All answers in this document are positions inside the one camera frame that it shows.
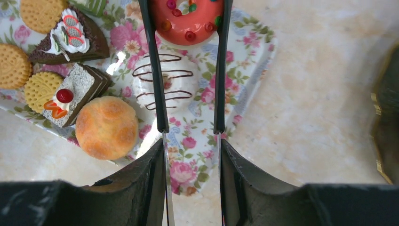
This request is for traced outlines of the red sprinkled donut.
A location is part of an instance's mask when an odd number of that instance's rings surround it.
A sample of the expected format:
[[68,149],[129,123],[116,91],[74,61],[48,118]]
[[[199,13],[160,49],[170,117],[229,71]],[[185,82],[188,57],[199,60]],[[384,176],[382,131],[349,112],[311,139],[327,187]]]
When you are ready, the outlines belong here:
[[189,0],[188,13],[178,7],[181,0],[151,0],[149,13],[156,32],[168,44],[194,46],[216,35],[222,24],[223,0]]

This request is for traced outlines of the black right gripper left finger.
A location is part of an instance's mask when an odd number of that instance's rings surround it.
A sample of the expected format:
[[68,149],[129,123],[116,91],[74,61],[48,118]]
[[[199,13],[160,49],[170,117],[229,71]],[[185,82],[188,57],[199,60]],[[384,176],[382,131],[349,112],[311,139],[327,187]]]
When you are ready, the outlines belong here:
[[165,203],[163,142],[91,186],[62,180],[2,182],[3,226],[160,226]]

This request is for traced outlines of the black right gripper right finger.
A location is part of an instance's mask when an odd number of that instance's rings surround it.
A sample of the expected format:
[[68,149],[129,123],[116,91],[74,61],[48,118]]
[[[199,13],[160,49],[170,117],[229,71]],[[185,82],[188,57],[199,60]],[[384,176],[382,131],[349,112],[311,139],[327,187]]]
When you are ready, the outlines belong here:
[[399,188],[378,184],[294,186],[220,141],[226,226],[396,226]]

